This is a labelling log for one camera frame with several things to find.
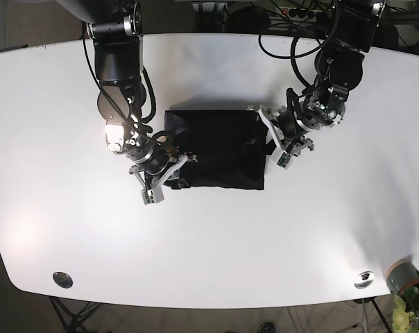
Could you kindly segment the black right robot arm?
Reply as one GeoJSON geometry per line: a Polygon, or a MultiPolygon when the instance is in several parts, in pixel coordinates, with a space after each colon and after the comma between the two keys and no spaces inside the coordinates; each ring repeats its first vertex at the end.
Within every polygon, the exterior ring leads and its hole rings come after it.
{"type": "Polygon", "coordinates": [[[105,119],[109,152],[133,161],[129,172],[142,186],[145,204],[164,199],[162,185],[177,181],[180,169],[196,156],[181,153],[166,131],[149,122],[156,100],[143,66],[142,9],[137,1],[61,1],[82,21],[82,38],[91,39],[94,59],[87,65],[99,89],[97,108],[105,119]]]}

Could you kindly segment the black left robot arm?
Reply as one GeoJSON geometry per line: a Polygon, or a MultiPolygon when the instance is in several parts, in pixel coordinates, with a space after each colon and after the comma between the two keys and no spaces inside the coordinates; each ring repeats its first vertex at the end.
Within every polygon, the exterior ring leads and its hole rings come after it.
{"type": "Polygon", "coordinates": [[[296,53],[300,36],[294,36],[286,59],[305,88],[301,94],[287,89],[285,106],[273,109],[261,105],[255,110],[273,138],[271,159],[278,166],[287,168],[303,150],[314,149],[307,133],[342,122],[349,94],[361,82],[365,54],[385,6],[385,1],[335,1],[328,24],[304,29],[309,34],[321,31],[325,36],[311,51],[316,56],[313,83],[308,83],[298,69],[296,61],[303,55],[296,53]]]}

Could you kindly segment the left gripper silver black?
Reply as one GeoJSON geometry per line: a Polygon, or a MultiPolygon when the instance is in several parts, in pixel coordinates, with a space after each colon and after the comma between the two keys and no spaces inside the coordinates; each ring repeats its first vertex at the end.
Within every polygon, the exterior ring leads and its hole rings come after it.
{"type": "Polygon", "coordinates": [[[265,155],[283,169],[288,169],[292,160],[299,157],[303,150],[314,150],[314,142],[305,137],[306,132],[291,115],[286,106],[270,108],[265,105],[249,105],[247,111],[254,112],[268,128],[271,139],[265,147],[265,155]]]}

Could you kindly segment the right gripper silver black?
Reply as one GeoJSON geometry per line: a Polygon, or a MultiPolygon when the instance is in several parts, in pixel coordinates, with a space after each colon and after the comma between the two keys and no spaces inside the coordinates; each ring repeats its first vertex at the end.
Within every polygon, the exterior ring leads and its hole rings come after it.
{"type": "Polygon", "coordinates": [[[186,163],[198,161],[196,155],[174,155],[154,145],[128,151],[128,158],[135,163],[130,167],[129,174],[134,175],[141,184],[145,205],[164,200],[162,185],[172,190],[190,188],[180,170],[186,163]]]}

